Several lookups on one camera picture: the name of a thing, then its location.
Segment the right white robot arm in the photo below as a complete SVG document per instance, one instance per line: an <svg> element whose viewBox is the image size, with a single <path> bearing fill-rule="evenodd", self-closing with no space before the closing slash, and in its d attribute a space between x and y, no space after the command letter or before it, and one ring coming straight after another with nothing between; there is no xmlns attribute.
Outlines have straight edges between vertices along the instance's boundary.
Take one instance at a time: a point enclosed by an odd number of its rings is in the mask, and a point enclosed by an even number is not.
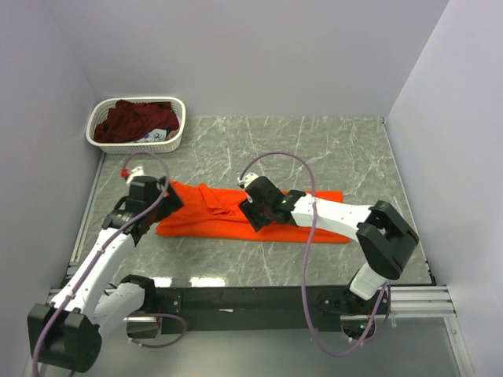
<svg viewBox="0 0 503 377"><path fill-rule="evenodd" d="M365 312L378 290L402 275L419 243L412 226L383 200L351 205L298 190L283 193L257 174L247 174L238 185L246 193L239 208L258 233L284 232L287 242L319 236L326 243L330 236L343 236L359 244L364 264L341 293L325 302L336 313Z"/></svg>

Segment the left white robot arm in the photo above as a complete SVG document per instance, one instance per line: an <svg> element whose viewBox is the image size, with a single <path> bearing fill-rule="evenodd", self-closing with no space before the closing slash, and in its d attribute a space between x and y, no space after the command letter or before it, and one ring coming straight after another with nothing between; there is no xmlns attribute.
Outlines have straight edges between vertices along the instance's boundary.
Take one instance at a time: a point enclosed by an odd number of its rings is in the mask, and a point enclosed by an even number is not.
<svg viewBox="0 0 503 377"><path fill-rule="evenodd" d="M34 376L41 363L88 371L110 330L133 313L153 315L158 308L151 278L130 275L110 295L105 290L151 226L182 209L183 202L166 177L140 175L128 185L128 194L105 217L96 243L73 277L28 314Z"/></svg>

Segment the orange polo shirt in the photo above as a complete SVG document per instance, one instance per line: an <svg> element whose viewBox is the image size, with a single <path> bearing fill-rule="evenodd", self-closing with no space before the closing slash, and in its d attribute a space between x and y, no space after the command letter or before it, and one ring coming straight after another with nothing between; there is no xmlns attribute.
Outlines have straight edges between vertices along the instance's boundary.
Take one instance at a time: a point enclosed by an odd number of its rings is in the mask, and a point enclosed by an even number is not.
<svg viewBox="0 0 503 377"><path fill-rule="evenodd" d="M182 199L183 208L162 220L156 235L163 237L198 237L256 242L305 243L308 227L273 223L256 232L238 204L246 198L239 189L212 188L172 181L171 186Z"/></svg>

